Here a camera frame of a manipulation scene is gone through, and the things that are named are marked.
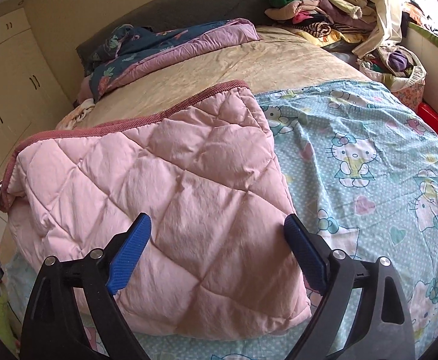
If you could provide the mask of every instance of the gray headboard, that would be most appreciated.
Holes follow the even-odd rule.
[[[122,24],[152,27],[155,32],[162,32],[242,17],[255,25],[271,25],[272,20],[264,14],[269,7],[268,0],[153,0],[110,23],[81,43],[76,51],[84,65],[96,48]]]

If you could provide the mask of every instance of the laundry basket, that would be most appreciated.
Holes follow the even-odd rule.
[[[407,50],[416,63],[410,77],[395,77],[393,74],[370,70],[363,60],[359,61],[359,70],[371,80],[384,84],[402,104],[417,112],[422,102],[427,72],[417,55],[405,47],[397,46],[397,48]]]

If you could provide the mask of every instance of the red plastic container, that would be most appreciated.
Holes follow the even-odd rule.
[[[432,107],[425,103],[420,103],[417,109],[419,115],[438,135],[438,113]]]

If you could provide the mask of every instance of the white cabinet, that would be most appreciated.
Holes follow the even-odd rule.
[[[20,141],[53,130],[71,110],[24,10],[0,17],[0,174]]]

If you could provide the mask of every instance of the blue rubber tip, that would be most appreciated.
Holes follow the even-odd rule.
[[[122,244],[109,266],[106,287],[111,295],[125,288],[151,236],[151,218],[144,214],[132,224],[129,237]]]
[[[284,221],[284,236],[299,263],[311,289],[324,295],[327,290],[327,271],[319,252],[293,218]]]

